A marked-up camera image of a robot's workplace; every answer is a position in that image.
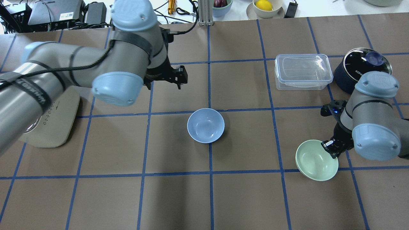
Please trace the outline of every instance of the white table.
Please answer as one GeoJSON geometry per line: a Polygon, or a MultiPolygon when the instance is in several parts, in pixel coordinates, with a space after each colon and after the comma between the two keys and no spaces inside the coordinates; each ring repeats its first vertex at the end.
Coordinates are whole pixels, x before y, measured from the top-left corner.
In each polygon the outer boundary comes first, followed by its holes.
{"type": "MultiPolygon", "coordinates": [[[[167,0],[150,0],[153,8],[159,7],[167,0]]],[[[355,14],[384,14],[384,13],[401,13],[409,12],[409,0],[403,0],[399,5],[391,7],[377,7],[371,5],[364,0],[297,0],[298,8],[295,14],[296,17],[320,17],[320,16],[339,16],[339,15],[355,15],[355,14]]],[[[247,20],[246,8],[252,0],[234,0],[230,11],[222,17],[213,17],[214,21],[234,21],[247,20]]],[[[288,4],[293,0],[283,0],[284,11],[287,11],[288,4]]],[[[177,0],[177,6],[189,12],[192,11],[192,6],[188,0],[177,0]]],[[[158,11],[166,16],[168,4],[160,8],[158,11]]],[[[194,21],[192,16],[173,15],[172,17],[181,18],[187,21],[194,21]]],[[[166,21],[163,17],[158,16],[158,20],[164,24],[166,21]]]]}

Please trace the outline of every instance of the black power adapter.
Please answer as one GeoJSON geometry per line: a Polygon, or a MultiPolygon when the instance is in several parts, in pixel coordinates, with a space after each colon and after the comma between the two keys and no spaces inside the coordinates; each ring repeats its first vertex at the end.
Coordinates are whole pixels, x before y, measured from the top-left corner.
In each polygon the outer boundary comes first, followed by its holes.
{"type": "Polygon", "coordinates": [[[88,11],[84,22],[90,25],[101,24],[105,22],[106,6],[103,2],[88,4],[88,11]]]}
{"type": "Polygon", "coordinates": [[[293,18],[293,17],[295,17],[295,12],[297,11],[297,7],[298,7],[297,1],[295,3],[290,2],[290,4],[288,5],[287,12],[286,12],[284,18],[293,18]]]}

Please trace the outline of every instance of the blue bowl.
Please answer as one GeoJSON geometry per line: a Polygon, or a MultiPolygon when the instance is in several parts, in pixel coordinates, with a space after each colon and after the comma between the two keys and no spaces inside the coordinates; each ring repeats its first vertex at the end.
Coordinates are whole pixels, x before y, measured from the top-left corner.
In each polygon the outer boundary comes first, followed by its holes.
{"type": "Polygon", "coordinates": [[[225,6],[225,7],[220,7],[220,8],[212,7],[213,16],[214,17],[221,17],[221,16],[227,14],[229,12],[230,8],[231,8],[232,3],[233,3],[233,0],[227,0],[227,6],[225,6]]]}
{"type": "Polygon", "coordinates": [[[208,144],[216,141],[225,130],[225,121],[222,115],[211,108],[201,108],[187,121],[187,131],[197,142],[208,144]]]}

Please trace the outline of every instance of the red onion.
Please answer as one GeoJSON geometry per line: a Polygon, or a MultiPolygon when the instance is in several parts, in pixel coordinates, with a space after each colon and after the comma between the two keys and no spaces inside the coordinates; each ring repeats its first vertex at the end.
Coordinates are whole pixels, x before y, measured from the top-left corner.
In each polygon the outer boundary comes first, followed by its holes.
{"type": "Polygon", "coordinates": [[[213,7],[220,8],[220,7],[225,7],[225,6],[227,6],[226,0],[214,0],[213,7]]]}

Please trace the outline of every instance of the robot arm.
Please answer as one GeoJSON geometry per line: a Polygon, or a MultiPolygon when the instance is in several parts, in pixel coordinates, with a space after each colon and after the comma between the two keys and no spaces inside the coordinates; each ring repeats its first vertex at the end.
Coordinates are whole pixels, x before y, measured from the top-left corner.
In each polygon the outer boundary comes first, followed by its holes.
{"type": "Polygon", "coordinates": [[[409,122],[395,117],[391,104],[398,88],[393,76],[368,72],[355,85],[349,101],[323,106],[321,115],[337,120],[334,136],[322,142],[323,148],[333,158],[355,147],[370,160],[409,159],[409,122]]]}
{"type": "Polygon", "coordinates": [[[149,0],[117,0],[116,26],[107,50],[54,42],[28,45],[22,65],[0,76],[0,155],[39,118],[68,86],[92,88],[118,106],[133,104],[143,85],[165,80],[187,83],[184,66],[167,56],[169,30],[161,29],[149,0]]]}

